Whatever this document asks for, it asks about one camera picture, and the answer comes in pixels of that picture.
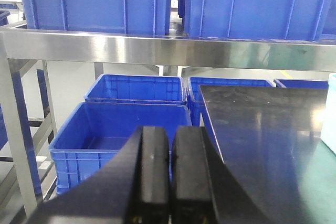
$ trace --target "black work surface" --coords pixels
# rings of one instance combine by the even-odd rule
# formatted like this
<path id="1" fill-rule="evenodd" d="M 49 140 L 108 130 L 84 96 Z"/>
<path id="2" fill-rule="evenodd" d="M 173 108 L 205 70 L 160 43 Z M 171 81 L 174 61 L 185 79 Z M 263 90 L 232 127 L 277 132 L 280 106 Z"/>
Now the black work surface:
<path id="1" fill-rule="evenodd" d="M 270 220 L 336 223 L 336 156 L 320 138 L 327 90 L 201 86 L 201 91 L 203 117 L 212 125 L 207 130 L 224 163 Z"/>

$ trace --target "metal rack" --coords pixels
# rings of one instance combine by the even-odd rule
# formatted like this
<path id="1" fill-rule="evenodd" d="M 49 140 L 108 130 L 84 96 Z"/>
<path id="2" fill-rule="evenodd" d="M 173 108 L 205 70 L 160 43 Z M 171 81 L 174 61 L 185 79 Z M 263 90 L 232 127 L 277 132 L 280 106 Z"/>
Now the metal rack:
<path id="1" fill-rule="evenodd" d="M 215 68 L 336 71 L 334 41 L 251 41 L 137 37 L 103 33 L 26 29 L 24 22 L 0 29 L 0 102 L 15 172 L 0 191 L 20 186 L 26 214 L 42 201 L 35 152 L 53 131 L 53 103 L 46 61 L 94 62 L 96 76 L 102 63 L 192 66 Z M 31 137 L 21 75 L 43 61 L 50 112 Z"/>

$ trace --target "blue storage bin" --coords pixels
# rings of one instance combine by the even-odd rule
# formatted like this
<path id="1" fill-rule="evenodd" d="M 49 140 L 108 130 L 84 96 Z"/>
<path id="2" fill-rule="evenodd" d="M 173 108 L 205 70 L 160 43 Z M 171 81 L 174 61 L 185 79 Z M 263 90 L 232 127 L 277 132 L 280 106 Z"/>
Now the blue storage bin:
<path id="1" fill-rule="evenodd" d="M 331 0 L 186 0 L 190 36 L 316 40 Z"/>
<path id="2" fill-rule="evenodd" d="M 2 9 L 16 9 L 16 6 L 12 5 L 12 4 L 0 4 L 0 8 L 2 8 Z"/>
<path id="3" fill-rule="evenodd" d="M 10 12 L 7 10 L 0 10 L 0 26 L 8 25 L 7 17 L 10 15 Z"/>
<path id="4" fill-rule="evenodd" d="M 91 102 L 186 104 L 183 79 L 166 76 L 102 74 L 84 98 Z"/>
<path id="5" fill-rule="evenodd" d="M 8 141 L 8 138 L 7 138 L 7 133 L 6 133 L 6 127 L 5 127 L 5 122 L 2 116 L 2 110 L 0 106 L 0 150 L 2 149 L 2 147 L 4 147 L 7 141 Z"/>
<path id="6" fill-rule="evenodd" d="M 91 176 L 120 150 L 137 126 L 165 127 L 170 146 L 180 125 L 191 125 L 181 105 L 83 102 L 49 146 L 62 194 Z"/>
<path id="7" fill-rule="evenodd" d="M 199 89 L 200 85 L 273 87 L 272 83 L 266 80 L 189 77 L 188 107 L 190 109 L 193 126 L 199 126 L 201 119 L 201 106 L 203 105 L 203 101 L 201 91 Z M 204 125 L 207 128 L 209 126 L 207 125 L 207 122 L 204 122 Z"/>
<path id="8" fill-rule="evenodd" d="M 326 110 L 321 131 L 321 139 L 336 154 L 336 73 L 329 75 L 329 89 Z"/>
<path id="9" fill-rule="evenodd" d="M 28 28 L 164 35 L 171 0 L 23 0 Z"/>
<path id="10" fill-rule="evenodd" d="M 274 79 L 279 88 L 314 88 L 327 89 L 328 82 L 320 80 L 294 80 L 294 79 Z"/>

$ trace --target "metal support bar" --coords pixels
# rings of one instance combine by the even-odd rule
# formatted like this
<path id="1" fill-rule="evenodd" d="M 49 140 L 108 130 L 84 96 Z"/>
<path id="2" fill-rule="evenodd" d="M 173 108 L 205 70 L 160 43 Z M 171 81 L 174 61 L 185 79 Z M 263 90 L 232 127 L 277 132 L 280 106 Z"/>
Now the metal support bar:
<path id="1" fill-rule="evenodd" d="M 41 150 L 52 130 L 53 127 L 51 124 L 51 116 L 48 115 L 33 136 L 35 153 L 38 153 Z M 11 199 L 11 196 L 17 190 L 17 186 L 18 183 L 16 179 L 15 167 L 13 166 L 3 182 L 0 184 L 0 211 L 6 207 L 8 201 Z"/>
<path id="2" fill-rule="evenodd" d="M 12 157 L 0 157 L 0 162 L 13 162 Z"/>
<path id="3" fill-rule="evenodd" d="M 46 87 L 47 87 L 49 115 L 50 115 L 51 123 L 52 123 L 52 126 L 53 126 L 52 127 L 52 135 L 51 135 L 51 137 L 49 137 L 49 143 L 50 143 L 53 136 L 56 135 L 56 133 L 57 133 L 57 128 L 56 128 L 56 121 L 55 121 L 53 99 L 51 98 L 51 89 L 50 89 L 50 80 L 49 80 L 49 74 L 48 74 L 48 66 L 47 66 L 47 62 L 45 60 L 42 63 L 43 63 L 45 84 L 46 84 Z"/>
<path id="4" fill-rule="evenodd" d="M 29 71 L 29 69 L 31 69 L 33 65 L 35 65 L 36 62 L 37 60 L 27 61 L 27 63 L 25 63 L 20 69 L 20 76 L 24 76 Z"/>
<path id="5" fill-rule="evenodd" d="M 44 118 L 29 118 L 28 121 L 30 127 L 40 127 Z"/>
<path id="6" fill-rule="evenodd" d="M 17 189 L 17 180 L 16 180 L 16 173 L 15 167 L 13 166 L 3 182 L 0 184 L 0 211 L 2 211 L 8 201 L 11 199 L 13 192 Z"/>
<path id="7" fill-rule="evenodd" d="M 4 121 L 11 148 L 10 151 L 17 171 L 18 183 L 25 211 L 29 216 L 41 201 L 40 180 L 35 161 L 33 139 L 29 129 L 20 72 L 17 68 L 17 66 L 21 65 L 21 62 L 7 61 L 5 56 L 4 44 L 1 41 L 0 100 L 2 101 Z"/>
<path id="8" fill-rule="evenodd" d="M 144 38 L 14 27 L 1 29 L 6 57 L 9 59 L 336 71 L 334 40 L 201 40 L 174 36 Z"/>
<path id="9" fill-rule="evenodd" d="M 103 73 L 104 73 L 104 64 L 99 62 L 94 63 L 95 78 L 97 79 Z"/>
<path id="10" fill-rule="evenodd" d="M 52 122 L 51 122 L 51 115 L 49 114 L 44 119 L 43 123 L 38 128 L 35 135 L 33 136 L 33 143 L 34 143 L 36 153 L 38 153 L 41 150 L 45 140 L 48 138 L 48 136 L 53 131 L 52 126 L 53 125 L 52 125 Z"/>

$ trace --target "empty blue crate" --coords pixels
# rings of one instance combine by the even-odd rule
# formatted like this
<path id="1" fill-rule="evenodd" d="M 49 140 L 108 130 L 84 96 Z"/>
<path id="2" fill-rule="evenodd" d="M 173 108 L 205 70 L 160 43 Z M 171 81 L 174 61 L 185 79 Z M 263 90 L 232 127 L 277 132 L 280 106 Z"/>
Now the empty blue crate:
<path id="1" fill-rule="evenodd" d="M 279 88 L 312 88 L 327 89 L 328 81 L 321 80 L 295 80 L 295 79 L 274 79 Z"/>
<path id="2" fill-rule="evenodd" d="M 190 109 L 193 126 L 199 126 L 201 120 L 201 106 L 203 105 L 203 101 L 200 85 L 273 87 L 272 83 L 266 80 L 189 77 L 188 107 Z"/>
<path id="3" fill-rule="evenodd" d="M 144 35 L 169 32 L 171 0 L 23 0 L 23 3 L 28 28 Z"/>
<path id="4" fill-rule="evenodd" d="M 186 93 L 180 77 L 102 74 L 85 95 L 85 100 L 185 105 Z"/>
<path id="5" fill-rule="evenodd" d="M 165 127 L 170 145 L 180 125 L 191 125 L 182 105 L 83 102 L 49 146 L 62 194 L 91 176 L 120 150 L 137 126 Z"/>
<path id="6" fill-rule="evenodd" d="M 332 0 L 185 0 L 192 37 L 319 39 Z"/>
<path id="7" fill-rule="evenodd" d="M 10 12 L 7 10 L 0 10 L 0 26 L 8 25 L 7 17 L 10 15 Z"/>

